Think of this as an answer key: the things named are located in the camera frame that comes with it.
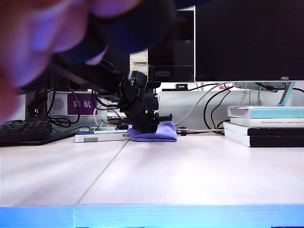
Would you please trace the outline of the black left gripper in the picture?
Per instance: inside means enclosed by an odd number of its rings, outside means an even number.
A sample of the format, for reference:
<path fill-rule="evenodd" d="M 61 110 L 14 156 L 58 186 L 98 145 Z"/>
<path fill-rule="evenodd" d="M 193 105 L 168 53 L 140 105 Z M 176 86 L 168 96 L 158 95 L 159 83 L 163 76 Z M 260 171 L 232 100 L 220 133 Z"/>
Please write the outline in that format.
<path fill-rule="evenodd" d="M 159 99 L 153 92 L 143 92 L 131 99 L 123 93 L 118 106 L 128 121 L 133 123 L 133 129 L 141 133 L 155 133 L 159 122 L 172 121 L 172 114 L 159 115 Z"/>

